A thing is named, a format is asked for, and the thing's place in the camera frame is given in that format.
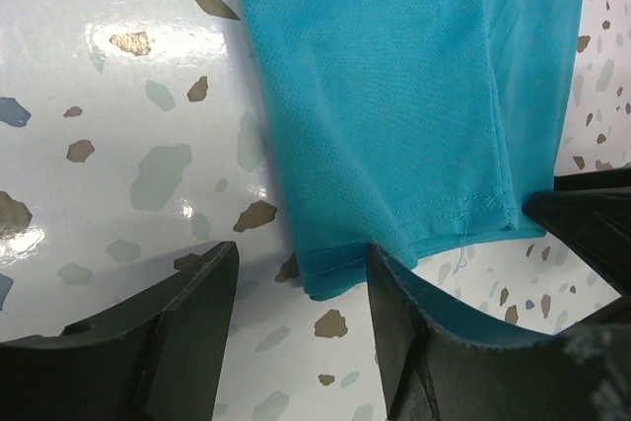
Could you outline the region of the teal t shirt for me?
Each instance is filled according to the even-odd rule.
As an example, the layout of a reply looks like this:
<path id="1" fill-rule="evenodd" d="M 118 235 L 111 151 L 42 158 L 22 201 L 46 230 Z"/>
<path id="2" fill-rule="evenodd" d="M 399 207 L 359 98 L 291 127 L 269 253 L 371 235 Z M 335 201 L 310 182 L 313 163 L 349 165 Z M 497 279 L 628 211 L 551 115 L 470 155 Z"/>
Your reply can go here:
<path id="1" fill-rule="evenodd" d="M 539 238 L 583 0 L 241 0 L 305 292 Z"/>

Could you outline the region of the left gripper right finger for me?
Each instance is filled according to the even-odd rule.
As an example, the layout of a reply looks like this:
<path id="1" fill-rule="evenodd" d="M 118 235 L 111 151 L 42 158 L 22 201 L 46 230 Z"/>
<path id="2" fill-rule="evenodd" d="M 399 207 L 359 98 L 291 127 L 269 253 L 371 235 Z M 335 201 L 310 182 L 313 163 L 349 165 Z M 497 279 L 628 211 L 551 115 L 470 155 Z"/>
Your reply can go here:
<path id="1" fill-rule="evenodd" d="M 463 303 L 378 246 L 366 270 L 388 419 L 629 418 L 628 299 L 548 335 Z"/>

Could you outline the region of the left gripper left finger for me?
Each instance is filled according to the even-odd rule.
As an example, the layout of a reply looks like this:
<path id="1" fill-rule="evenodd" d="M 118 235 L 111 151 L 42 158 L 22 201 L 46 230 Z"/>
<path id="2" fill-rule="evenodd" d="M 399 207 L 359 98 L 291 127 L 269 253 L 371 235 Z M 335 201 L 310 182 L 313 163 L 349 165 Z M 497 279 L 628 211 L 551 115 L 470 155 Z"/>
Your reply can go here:
<path id="1" fill-rule="evenodd" d="M 2 419 L 211 419 L 239 267 L 219 243 L 58 336 L 2 343 Z"/>

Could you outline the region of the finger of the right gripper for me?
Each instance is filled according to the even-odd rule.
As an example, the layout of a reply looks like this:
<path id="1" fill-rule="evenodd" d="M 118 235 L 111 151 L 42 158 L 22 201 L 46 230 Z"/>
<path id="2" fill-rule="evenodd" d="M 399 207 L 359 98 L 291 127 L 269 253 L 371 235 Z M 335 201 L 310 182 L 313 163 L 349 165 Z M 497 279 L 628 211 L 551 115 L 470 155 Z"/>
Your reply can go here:
<path id="1" fill-rule="evenodd" d="M 523 206 L 623 297 L 630 295 L 630 169 L 561 175 Z"/>

